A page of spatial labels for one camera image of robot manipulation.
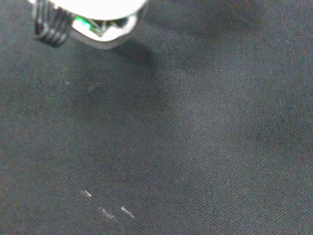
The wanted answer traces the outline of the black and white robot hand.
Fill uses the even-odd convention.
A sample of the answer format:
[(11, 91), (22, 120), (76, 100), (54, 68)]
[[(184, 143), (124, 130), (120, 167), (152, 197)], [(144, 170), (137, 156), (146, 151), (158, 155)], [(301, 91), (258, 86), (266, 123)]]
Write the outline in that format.
[(50, 47), (69, 37), (99, 49), (126, 42), (143, 22), (148, 0), (31, 0), (34, 34)]

